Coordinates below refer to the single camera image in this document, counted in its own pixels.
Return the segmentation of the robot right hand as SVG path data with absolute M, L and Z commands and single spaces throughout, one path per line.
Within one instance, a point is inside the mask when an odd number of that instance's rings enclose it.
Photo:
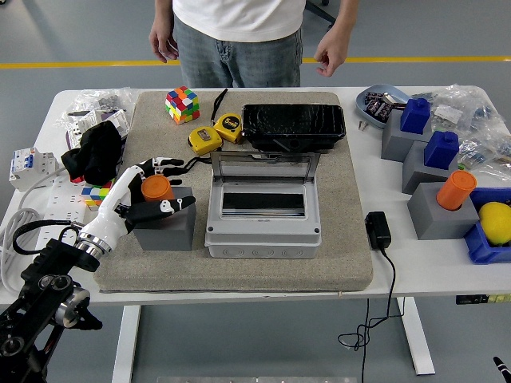
M 505 382 L 511 382 L 511 372 L 507 365 L 499 357 L 493 357 L 493 362 L 502 374 Z

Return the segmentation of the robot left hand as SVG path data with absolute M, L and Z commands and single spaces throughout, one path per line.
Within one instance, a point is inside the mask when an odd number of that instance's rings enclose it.
M 156 157 L 124 170 L 101 203 L 96 218 L 81 229 L 75 247 L 97 256 L 108 254 L 138 223 L 164 219 L 193 205 L 193 196 L 147 202 L 141 191 L 142 182 L 150 176 L 161 175 L 169 180 L 186 173 L 185 166 L 183 160 Z

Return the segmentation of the person's left hand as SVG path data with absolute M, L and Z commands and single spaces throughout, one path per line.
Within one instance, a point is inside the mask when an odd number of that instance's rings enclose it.
M 316 72 L 320 76 L 332 77 L 336 69 L 346 61 L 350 38 L 350 30 L 337 27 L 332 27 L 323 36 L 314 55 L 318 63 Z

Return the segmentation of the person's right hand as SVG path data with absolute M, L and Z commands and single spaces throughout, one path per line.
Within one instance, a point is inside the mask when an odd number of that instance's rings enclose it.
M 155 18 L 149 34 L 153 54 L 159 61 L 167 63 L 179 57 L 176 41 L 173 38 L 173 21 Z

